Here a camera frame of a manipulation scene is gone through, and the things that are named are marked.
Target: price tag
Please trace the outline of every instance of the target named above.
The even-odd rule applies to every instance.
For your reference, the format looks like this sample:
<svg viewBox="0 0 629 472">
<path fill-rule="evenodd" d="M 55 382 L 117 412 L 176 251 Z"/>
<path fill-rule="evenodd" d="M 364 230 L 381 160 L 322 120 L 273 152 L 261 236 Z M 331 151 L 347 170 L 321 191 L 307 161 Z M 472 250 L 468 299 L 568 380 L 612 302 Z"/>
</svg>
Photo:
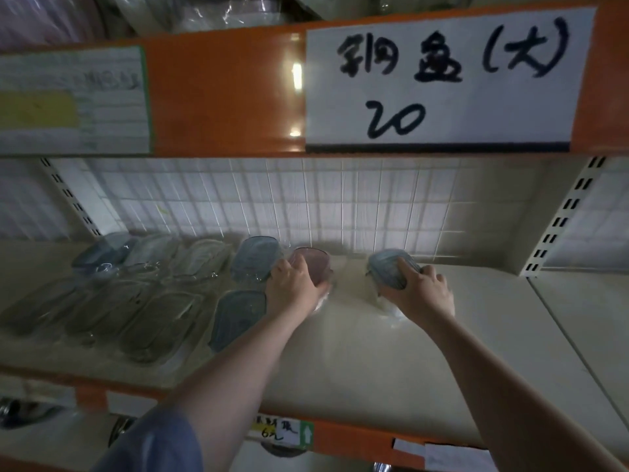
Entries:
<svg viewBox="0 0 629 472">
<path fill-rule="evenodd" d="M 258 414 L 247 437 L 256 441 L 310 449 L 314 432 L 315 425 L 312 422 Z"/>
<path fill-rule="evenodd" d="M 150 153 L 141 47 L 0 56 L 0 154 Z"/>
<path fill-rule="evenodd" d="M 595 14 L 309 30 L 306 150 L 569 150 Z"/>
</svg>

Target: shelf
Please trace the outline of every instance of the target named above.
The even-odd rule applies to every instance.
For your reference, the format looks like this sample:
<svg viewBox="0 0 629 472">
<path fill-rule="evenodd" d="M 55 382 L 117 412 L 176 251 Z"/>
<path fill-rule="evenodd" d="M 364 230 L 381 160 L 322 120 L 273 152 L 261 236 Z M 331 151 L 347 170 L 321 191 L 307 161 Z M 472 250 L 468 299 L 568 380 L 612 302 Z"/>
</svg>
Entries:
<svg viewBox="0 0 629 472">
<path fill-rule="evenodd" d="M 626 129 L 629 123 L 629 92 L 619 88 L 624 86 L 629 76 L 629 60 L 624 49 L 629 43 L 629 32 L 625 29 L 629 0 L 569 0 L 517 7 L 479 7 L 373 17 L 352 22 L 156 36 L 101 43 L 94 47 L 141 47 L 146 74 L 146 103 L 152 126 L 150 149 L 154 155 L 290 157 L 302 156 L 309 150 L 303 135 L 306 127 L 304 92 L 308 88 L 308 80 L 304 89 L 296 89 L 293 71 L 294 66 L 299 66 L 300 71 L 305 70 L 306 39 L 313 30 L 364 24 L 383 26 L 410 21 L 468 19 L 509 12 L 588 6 L 598 7 L 591 47 L 578 94 L 572 134 L 569 142 L 563 143 L 565 145 L 560 150 L 569 148 L 574 153 L 620 153 L 629 148 Z M 476 153 L 501 149 L 519 152 L 545 149 L 543 143 L 533 143 L 529 147 L 527 143 L 513 145 L 510 142 L 493 147 L 483 146 L 473 144 L 454 149 Z M 378 151 L 377 147 L 357 147 L 352 150 L 365 153 L 374 152 L 373 149 Z M 413 153 L 416 149 L 424 153 L 452 151 L 442 143 L 430 148 L 408 146 L 408 150 L 405 147 L 396 149 L 400 153 Z M 327 152 L 335 151 L 328 146 Z"/>
<path fill-rule="evenodd" d="M 36 246 L 33 253 L 29 246 Z M 12 271 L 0 275 L 6 292 L 0 308 L 67 274 L 69 253 L 82 247 L 0 242 L 7 264 L 24 260 L 22 281 L 13 282 L 11 290 L 2 285 Z M 54 261 L 29 268 L 38 255 Z M 333 260 L 335 290 L 323 311 L 287 344 L 262 412 L 313 422 L 312 450 L 327 455 L 422 468 L 422 456 L 394 450 L 393 440 L 482 446 L 436 346 L 414 325 L 378 313 L 361 281 L 364 259 Z M 602 444 L 629 458 L 629 431 L 526 279 L 487 268 L 440 270 L 457 292 L 459 321 Z M 168 376 L 84 349 L 81 354 L 62 345 L 25 349 L 24 343 L 4 340 L 0 393 L 140 416 L 212 357 L 206 346 L 210 333 L 181 370 Z"/>
</svg>

